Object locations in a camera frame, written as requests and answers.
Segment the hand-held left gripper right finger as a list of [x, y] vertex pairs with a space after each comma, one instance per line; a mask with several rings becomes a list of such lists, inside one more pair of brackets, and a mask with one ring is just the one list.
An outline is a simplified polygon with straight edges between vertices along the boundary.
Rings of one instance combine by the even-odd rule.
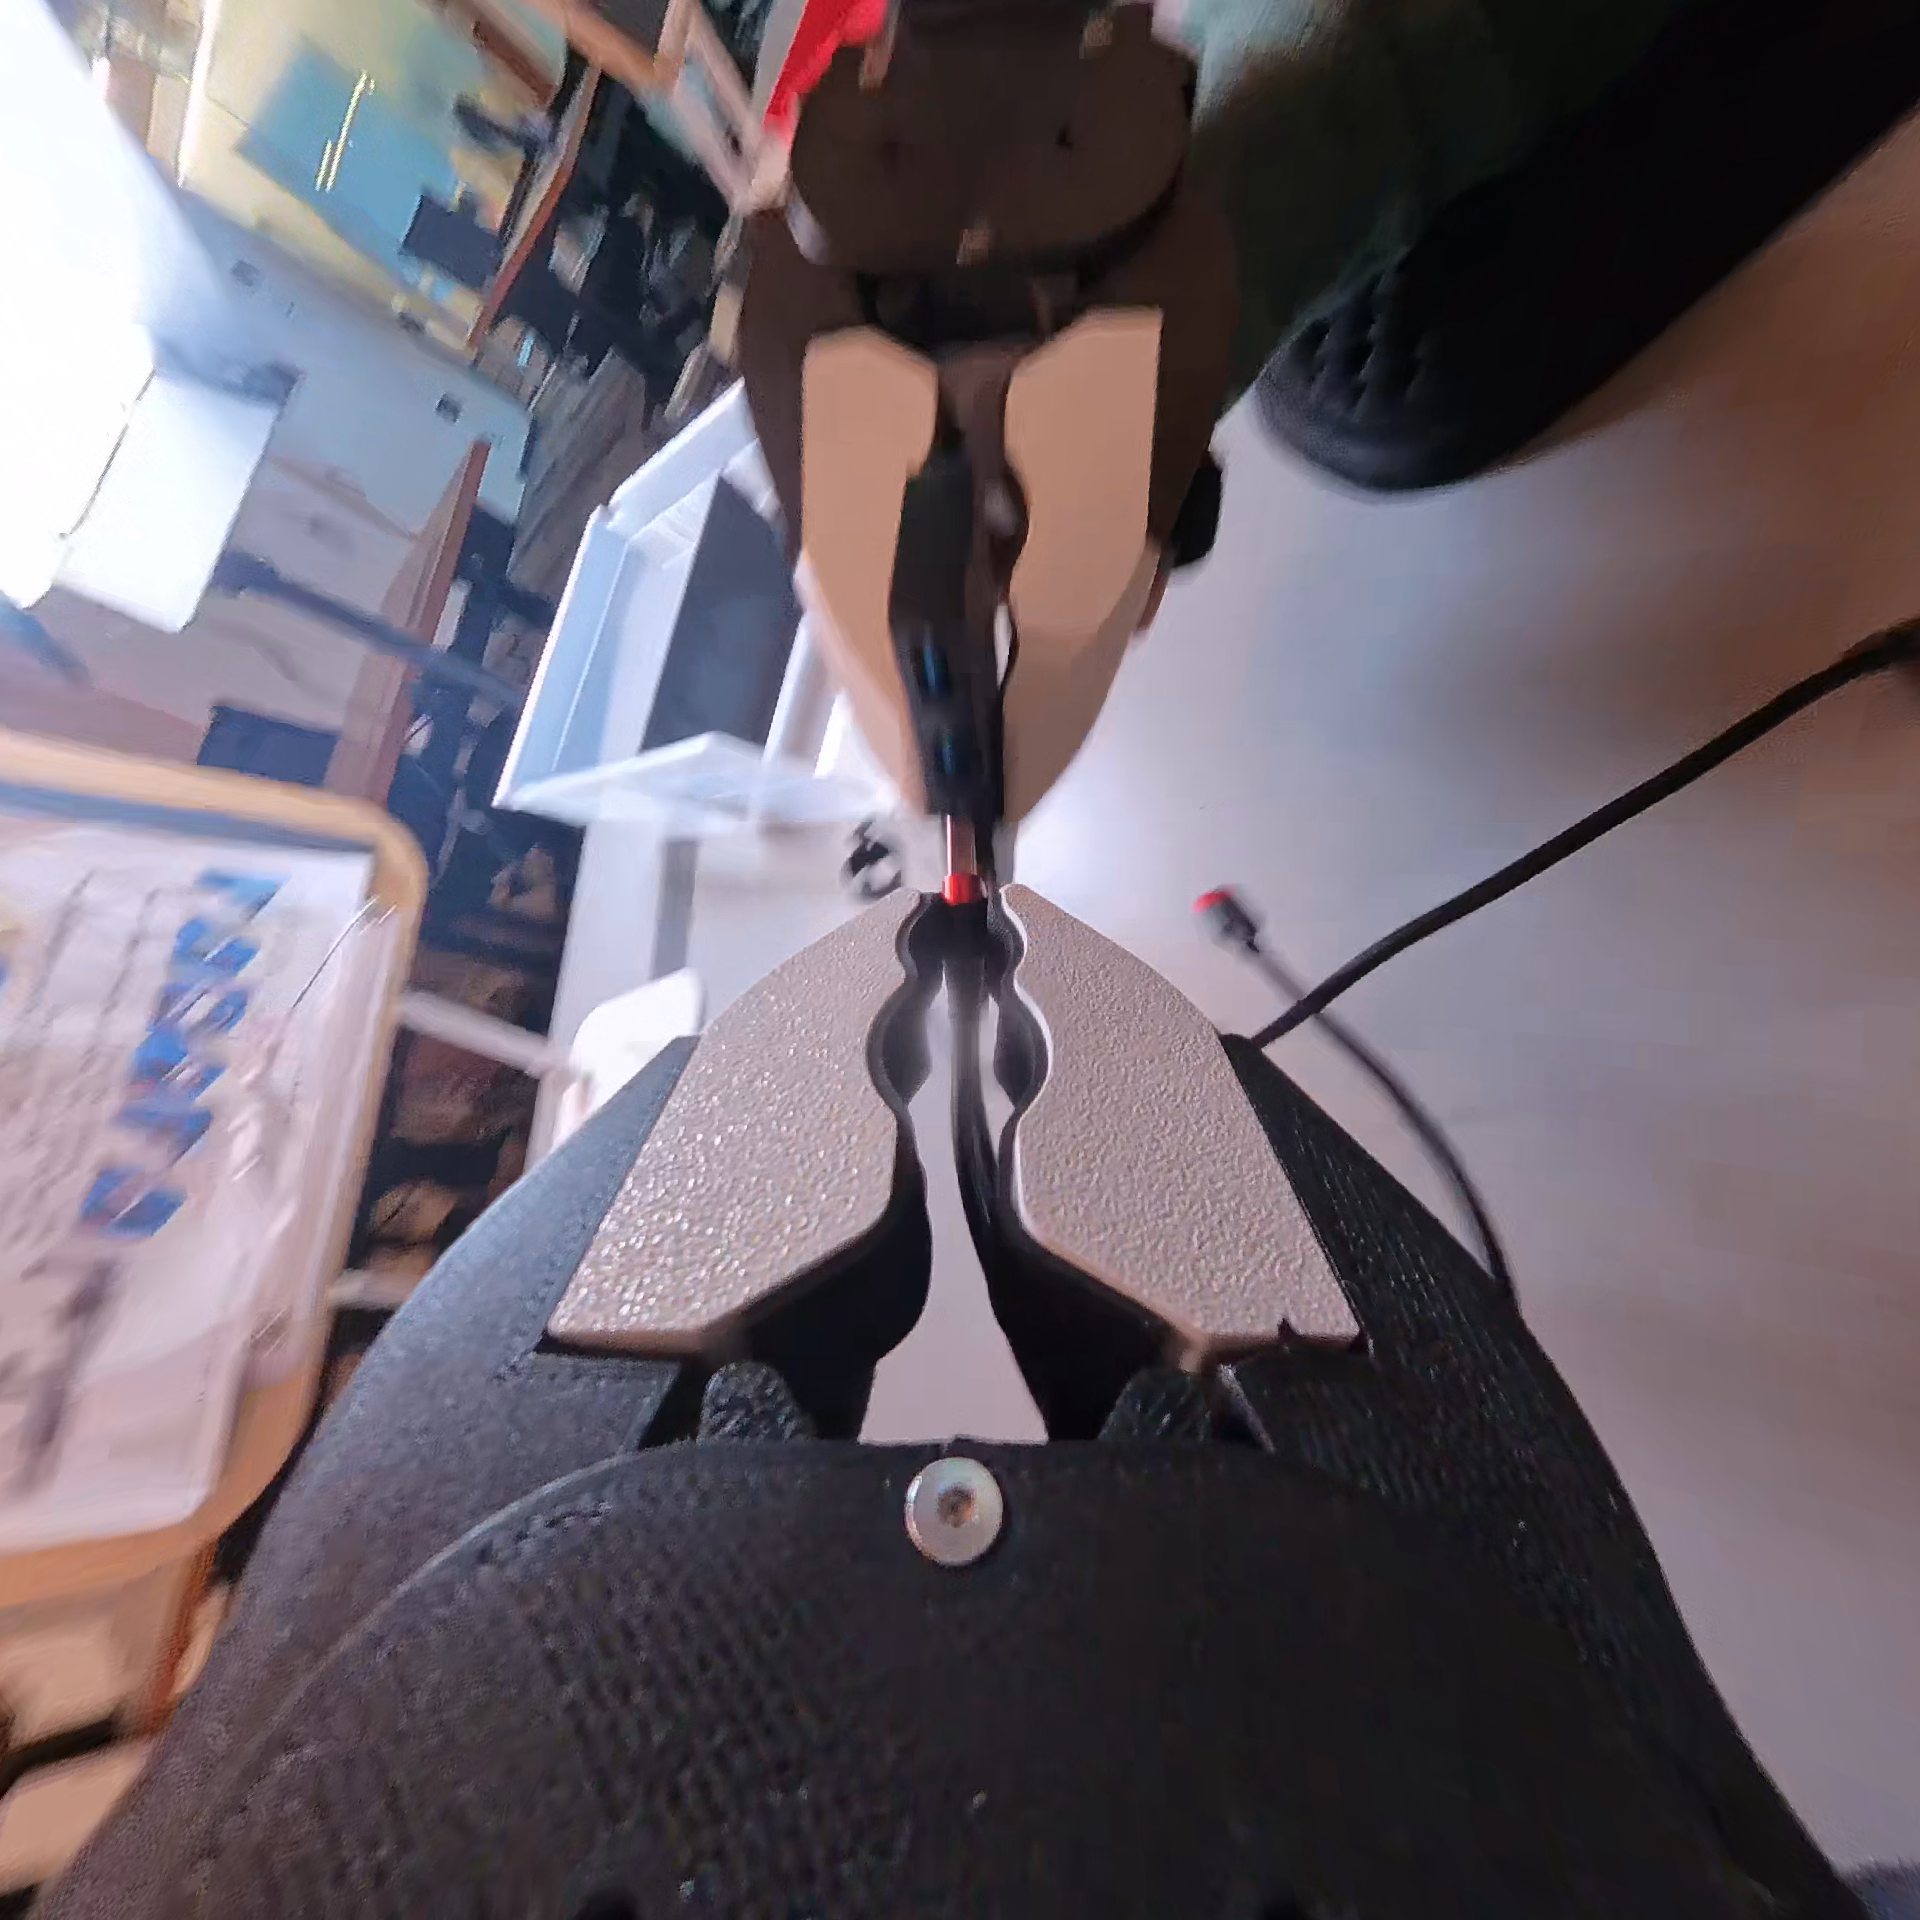
[[1038, 1259], [1143, 1312], [1175, 1367], [1284, 1338], [1357, 1350], [1227, 1035], [1148, 957], [1003, 888], [997, 1082], [1003, 1200]]

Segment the black bin divider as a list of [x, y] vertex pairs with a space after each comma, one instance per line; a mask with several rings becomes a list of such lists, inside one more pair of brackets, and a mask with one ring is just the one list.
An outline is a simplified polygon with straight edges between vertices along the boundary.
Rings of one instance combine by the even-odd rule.
[[766, 741], [798, 663], [798, 567], [777, 522], [717, 474], [691, 522], [683, 588], [642, 705], [642, 757], [683, 740]]

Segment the white translucent plastic bin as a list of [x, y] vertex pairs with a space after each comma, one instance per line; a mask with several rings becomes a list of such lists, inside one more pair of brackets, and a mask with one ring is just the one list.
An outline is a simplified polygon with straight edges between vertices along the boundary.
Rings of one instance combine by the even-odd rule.
[[616, 504], [588, 512], [493, 777], [493, 810], [642, 833], [858, 829], [897, 810], [897, 784], [827, 683], [811, 619], [798, 631], [777, 732], [765, 757], [736, 740], [683, 740], [659, 757], [638, 741], [717, 474], [777, 522], [745, 378], [717, 389], [616, 487]]

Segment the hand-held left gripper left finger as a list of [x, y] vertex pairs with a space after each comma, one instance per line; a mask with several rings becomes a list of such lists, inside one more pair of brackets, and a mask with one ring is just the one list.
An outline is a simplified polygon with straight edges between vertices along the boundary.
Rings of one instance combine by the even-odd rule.
[[683, 1049], [549, 1338], [717, 1354], [897, 1218], [926, 1082], [926, 894], [884, 894], [745, 986]]

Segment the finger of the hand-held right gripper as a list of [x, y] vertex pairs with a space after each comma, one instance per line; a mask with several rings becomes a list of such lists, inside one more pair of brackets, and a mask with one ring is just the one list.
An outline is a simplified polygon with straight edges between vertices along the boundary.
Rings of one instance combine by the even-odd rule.
[[1087, 757], [1157, 588], [1148, 542], [1157, 308], [1103, 308], [1041, 341], [1003, 398], [1029, 494], [1009, 560], [1003, 822], [1019, 829]]
[[803, 344], [803, 619], [900, 810], [945, 822], [926, 757], [952, 732], [952, 580], [900, 522], [926, 452], [935, 364], [874, 325], [821, 331]]

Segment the black cable red plugs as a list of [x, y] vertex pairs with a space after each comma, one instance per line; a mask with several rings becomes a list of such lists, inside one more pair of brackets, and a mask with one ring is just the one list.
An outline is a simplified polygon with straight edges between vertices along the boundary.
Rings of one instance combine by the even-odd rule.
[[1480, 1250], [1462, 1250], [1249, 1035], [1227, 1035], [1230, 1074], [1357, 1308], [1357, 1350], [1284, 1338], [1227, 1367], [1175, 1367], [1143, 1312], [1103, 1308], [1091, 1281], [1067, 1281], [1019, 1244], [1003, 1200], [1009, 1099], [997, 1082], [997, 986], [1009, 949], [997, 906], [1003, 888], [981, 881], [981, 862], [952, 870], [945, 906], [926, 911], [926, 945], [945, 949], [952, 998], [956, 1218], [981, 1267], [997, 1333], [1041, 1415], [1041, 1437], [1259, 1449], [1312, 1471], [1470, 1460], [1480, 1429], [1497, 1429], [1504, 1373], [1525, 1373], [1525, 1308], [1486, 1210], [1454, 1170], [1454, 1139], [1413, 1099], [1407, 1123], [1454, 1182]]

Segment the wooden desk black frame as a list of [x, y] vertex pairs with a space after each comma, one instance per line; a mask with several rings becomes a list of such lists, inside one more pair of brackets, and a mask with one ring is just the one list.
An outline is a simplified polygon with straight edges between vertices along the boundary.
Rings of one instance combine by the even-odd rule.
[[345, 474], [263, 452], [223, 557], [320, 607], [207, 588], [179, 631], [150, 631], [50, 588], [37, 641], [0, 641], [0, 732], [391, 804], [430, 677], [345, 615], [415, 649], [452, 641], [483, 481], [490, 437], [466, 437], [430, 522], [404, 531]]

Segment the black ribbed cushion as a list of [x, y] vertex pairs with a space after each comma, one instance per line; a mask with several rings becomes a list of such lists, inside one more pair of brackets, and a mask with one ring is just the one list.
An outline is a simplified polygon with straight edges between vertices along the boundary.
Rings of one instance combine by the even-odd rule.
[[1259, 375], [1259, 425], [1369, 494], [1480, 481], [1882, 142], [1762, 128], [1762, 142], [1714, 130], [1706, 152], [1543, 152], [1304, 313]]

